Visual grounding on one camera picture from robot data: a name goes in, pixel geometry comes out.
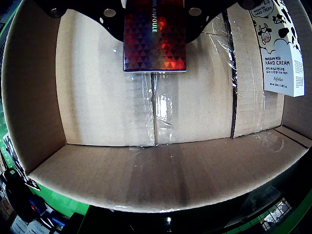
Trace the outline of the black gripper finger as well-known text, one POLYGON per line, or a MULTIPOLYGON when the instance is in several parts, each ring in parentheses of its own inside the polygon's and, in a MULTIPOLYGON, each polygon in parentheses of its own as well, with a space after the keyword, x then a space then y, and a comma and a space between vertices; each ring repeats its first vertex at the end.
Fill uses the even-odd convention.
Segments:
POLYGON ((211 20, 236 3, 245 10, 255 8, 254 0, 185 0, 186 42, 190 43, 197 39, 211 20))
POLYGON ((125 8, 120 0, 41 0, 40 8, 52 18, 75 10, 99 23, 115 39, 124 41, 125 8))

